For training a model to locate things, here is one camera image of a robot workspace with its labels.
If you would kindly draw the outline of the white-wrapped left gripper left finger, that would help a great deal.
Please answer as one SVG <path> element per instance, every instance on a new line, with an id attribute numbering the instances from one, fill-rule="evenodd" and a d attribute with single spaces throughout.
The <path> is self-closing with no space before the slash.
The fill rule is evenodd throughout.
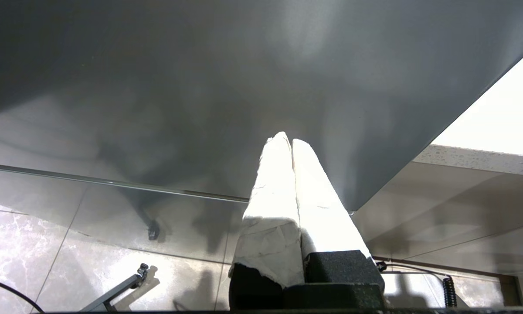
<path id="1" fill-rule="evenodd" d="M 282 309 L 284 290 L 305 282 L 292 148 L 284 132 L 263 146 L 229 277 L 232 310 Z"/>

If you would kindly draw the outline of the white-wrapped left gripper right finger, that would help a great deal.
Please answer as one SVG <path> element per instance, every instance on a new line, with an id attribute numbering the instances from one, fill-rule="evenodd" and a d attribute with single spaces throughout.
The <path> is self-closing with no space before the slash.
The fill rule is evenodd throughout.
<path id="1" fill-rule="evenodd" d="M 307 283 L 383 284 L 371 253 L 312 147 L 294 139 L 292 157 Z"/>

